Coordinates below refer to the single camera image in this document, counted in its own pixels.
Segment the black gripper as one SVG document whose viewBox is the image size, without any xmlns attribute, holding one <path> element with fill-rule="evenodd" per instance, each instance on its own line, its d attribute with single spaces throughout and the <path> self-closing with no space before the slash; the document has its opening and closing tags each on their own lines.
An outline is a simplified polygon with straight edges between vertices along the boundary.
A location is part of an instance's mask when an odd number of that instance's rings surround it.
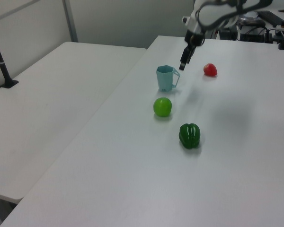
<svg viewBox="0 0 284 227">
<path fill-rule="evenodd" d="M 203 32 L 195 33 L 187 30 L 185 36 L 185 42 L 187 47 L 184 49 L 181 59 L 179 69 L 183 71 L 186 64 L 190 63 L 191 57 L 194 55 L 197 47 L 201 46 L 204 43 L 205 35 Z"/>
</svg>

